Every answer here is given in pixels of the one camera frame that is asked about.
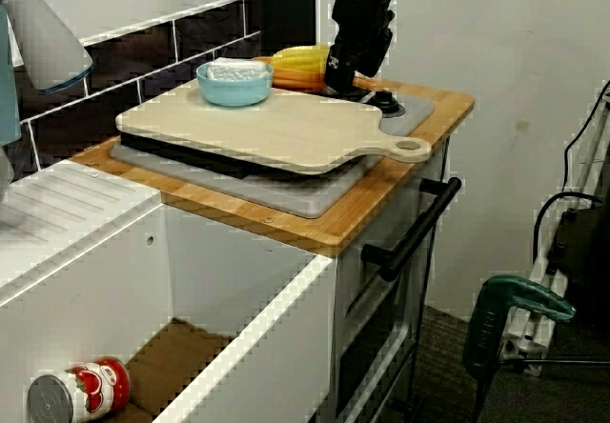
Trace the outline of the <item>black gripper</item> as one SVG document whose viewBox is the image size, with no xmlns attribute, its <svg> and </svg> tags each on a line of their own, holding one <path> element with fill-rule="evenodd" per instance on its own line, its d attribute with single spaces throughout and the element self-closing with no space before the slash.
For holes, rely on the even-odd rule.
<svg viewBox="0 0 610 423">
<path fill-rule="evenodd" d="M 377 74 L 393 38 L 391 1 L 335 0 L 332 19 L 338 31 L 326 62 L 327 87 L 345 93 L 352 87 L 356 71 L 367 77 Z"/>
</svg>

